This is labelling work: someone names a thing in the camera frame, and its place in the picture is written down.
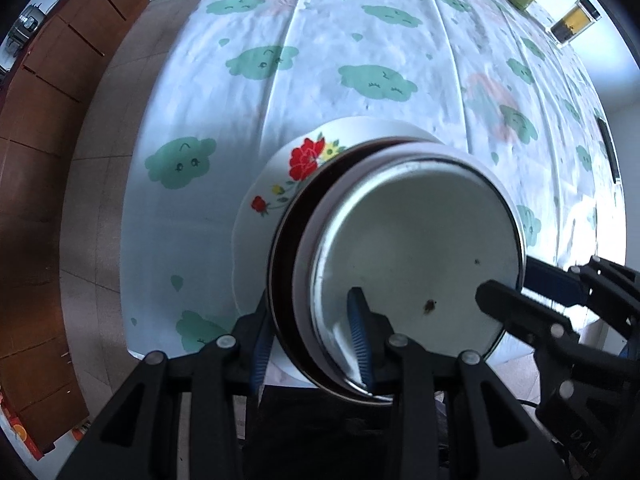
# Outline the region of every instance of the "red flower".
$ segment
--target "red flower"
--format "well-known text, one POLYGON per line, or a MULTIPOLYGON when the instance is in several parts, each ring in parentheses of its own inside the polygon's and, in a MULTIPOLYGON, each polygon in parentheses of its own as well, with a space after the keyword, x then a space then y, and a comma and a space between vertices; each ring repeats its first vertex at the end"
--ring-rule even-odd
POLYGON ((318 142, 305 139, 302 146, 294 148, 289 159, 289 176, 293 180, 305 180, 318 168, 318 157, 324 150, 324 137, 318 142))
POLYGON ((251 202, 251 209, 254 209, 261 215, 265 214, 267 212, 267 203, 261 196, 257 196, 251 202))

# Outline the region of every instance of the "yellow flower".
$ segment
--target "yellow flower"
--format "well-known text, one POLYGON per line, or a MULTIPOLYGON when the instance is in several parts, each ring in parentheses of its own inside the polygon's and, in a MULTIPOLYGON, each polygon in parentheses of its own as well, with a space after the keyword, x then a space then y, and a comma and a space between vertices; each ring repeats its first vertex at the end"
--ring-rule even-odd
POLYGON ((334 156, 336 156, 341 151, 342 150, 338 146, 335 146, 333 142, 328 142, 325 144, 322 153, 320 153, 320 159, 327 162, 328 160, 334 158, 334 156))

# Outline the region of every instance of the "brown wooden cabinet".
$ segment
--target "brown wooden cabinet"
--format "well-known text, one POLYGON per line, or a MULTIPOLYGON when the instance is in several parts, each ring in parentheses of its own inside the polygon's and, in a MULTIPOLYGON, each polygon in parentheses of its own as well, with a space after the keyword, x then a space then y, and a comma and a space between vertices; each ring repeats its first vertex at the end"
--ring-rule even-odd
POLYGON ((84 114, 148 0, 62 0, 0 90, 0 386, 41 450, 88 415, 58 277, 66 176, 84 114))

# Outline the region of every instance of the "silver bolt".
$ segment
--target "silver bolt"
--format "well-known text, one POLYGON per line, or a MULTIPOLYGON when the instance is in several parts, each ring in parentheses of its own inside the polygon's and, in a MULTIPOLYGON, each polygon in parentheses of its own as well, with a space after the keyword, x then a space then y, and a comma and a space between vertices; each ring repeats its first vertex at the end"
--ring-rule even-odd
POLYGON ((389 336, 389 344, 396 348, 402 348, 409 344, 409 338, 404 334, 392 334, 389 336))
POLYGON ((221 335, 216 339, 216 345, 218 348, 233 348, 236 346, 236 338, 229 334, 221 335))
POLYGON ((477 365, 480 362, 480 354, 473 350, 465 350, 460 356, 462 362, 468 365, 477 365))
POLYGON ((562 384, 560 384, 560 388, 558 390, 558 392, 560 393, 560 397, 562 397, 564 400, 571 399, 574 391, 574 384, 571 381, 563 381, 562 384))
POLYGON ((559 323, 551 325, 551 335, 556 339, 560 339, 564 335, 564 328, 559 323))
POLYGON ((164 354, 159 350, 149 352, 145 357, 145 363, 148 365, 159 365, 164 361, 164 354))

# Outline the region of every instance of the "tablecloth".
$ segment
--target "tablecloth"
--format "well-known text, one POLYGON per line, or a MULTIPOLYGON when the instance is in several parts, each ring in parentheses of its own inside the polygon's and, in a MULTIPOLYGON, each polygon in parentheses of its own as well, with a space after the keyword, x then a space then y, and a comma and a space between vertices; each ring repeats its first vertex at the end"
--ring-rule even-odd
MULTIPOLYGON (((238 316, 231 233, 287 142, 345 116, 407 121, 495 171, 527 253, 567 267, 624 261, 593 85, 538 5, 506 0, 201 0, 149 99, 122 217, 133 354, 193 352, 238 316)), ((567 311, 581 328, 594 315, 567 311)), ((492 357, 526 346, 508 338, 492 357)))

